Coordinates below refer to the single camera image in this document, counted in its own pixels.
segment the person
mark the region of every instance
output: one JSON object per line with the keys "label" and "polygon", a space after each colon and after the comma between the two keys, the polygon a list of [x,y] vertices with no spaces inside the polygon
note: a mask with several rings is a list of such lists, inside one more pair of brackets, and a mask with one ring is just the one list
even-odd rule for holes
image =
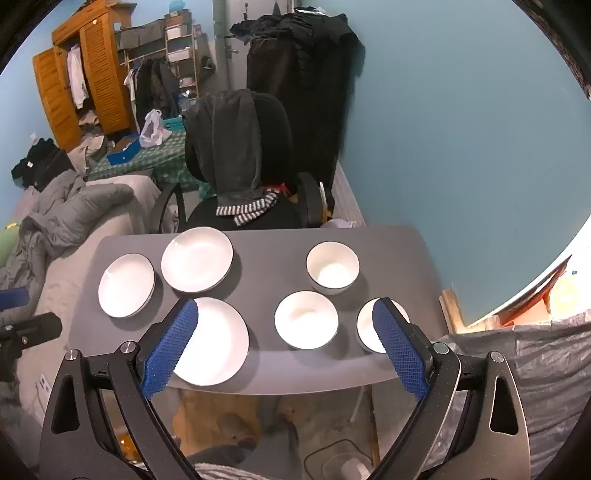
{"label": "person", "polygon": [[187,457],[204,480],[300,480],[299,438],[295,425],[277,413],[281,397],[262,397],[257,417],[261,438],[244,419],[225,413],[217,420],[220,433],[235,444],[217,445]]}

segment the door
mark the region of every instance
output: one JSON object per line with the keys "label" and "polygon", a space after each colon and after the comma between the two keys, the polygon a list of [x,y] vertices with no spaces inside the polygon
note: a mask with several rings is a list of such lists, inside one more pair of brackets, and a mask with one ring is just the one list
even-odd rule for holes
{"label": "door", "polygon": [[78,126],[78,117],[70,91],[67,89],[58,65],[55,47],[33,57],[33,70],[39,96],[56,144],[70,151],[80,144],[82,132]]}
{"label": "door", "polygon": [[[218,0],[225,1],[225,28],[226,34],[230,35],[230,28],[233,24],[243,20],[255,20],[263,15],[271,15],[275,0]],[[282,14],[293,12],[297,0],[277,0],[277,5]],[[230,88],[238,90],[246,88],[246,57],[250,49],[250,43],[235,38],[226,38],[226,58],[228,60],[228,77]]]}
{"label": "door", "polygon": [[86,79],[96,114],[105,134],[130,128],[131,104],[123,91],[122,72],[109,14],[80,29],[80,46]]}

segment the blue mesh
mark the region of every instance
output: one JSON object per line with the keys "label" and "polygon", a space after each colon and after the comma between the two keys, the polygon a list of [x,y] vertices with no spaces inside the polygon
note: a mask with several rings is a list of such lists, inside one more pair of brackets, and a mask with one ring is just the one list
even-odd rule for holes
{"label": "blue mesh", "polygon": [[417,351],[380,300],[374,304],[372,320],[402,386],[421,401],[427,393],[428,386],[425,380],[425,365]]}
{"label": "blue mesh", "polygon": [[197,304],[189,300],[145,363],[142,392],[147,400],[164,390],[197,327]]}

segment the chair armrest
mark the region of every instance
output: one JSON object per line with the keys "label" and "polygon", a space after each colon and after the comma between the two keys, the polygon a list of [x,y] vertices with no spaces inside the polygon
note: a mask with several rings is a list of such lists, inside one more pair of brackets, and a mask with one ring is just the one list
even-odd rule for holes
{"label": "chair armrest", "polygon": [[187,217],[184,211],[183,191],[180,183],[173,183],[164,188],[156,200],[150,213],[150,230],[148,233],[162,233],[162,219],[164,218],[168,201],[173,194],[177,199],[178,206],[178,231],[182,232],[184,230]]}
{"label": "chair armrest", "polygon": [[322,196],[320,186],[309,173],[297,175],[297,207],[303,228],[322,226]]}

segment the white shirt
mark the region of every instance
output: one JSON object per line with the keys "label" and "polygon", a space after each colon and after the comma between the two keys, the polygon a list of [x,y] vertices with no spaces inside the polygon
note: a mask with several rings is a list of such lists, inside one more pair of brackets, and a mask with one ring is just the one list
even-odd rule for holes
{"label": "white shirt", "polygon": [[82,108],[84,100],[88,98],[88,90],[82,70],[82,54],[80,46],[74,45],[68,52],[68,76],[70,77],[70,91],[77,109]]}

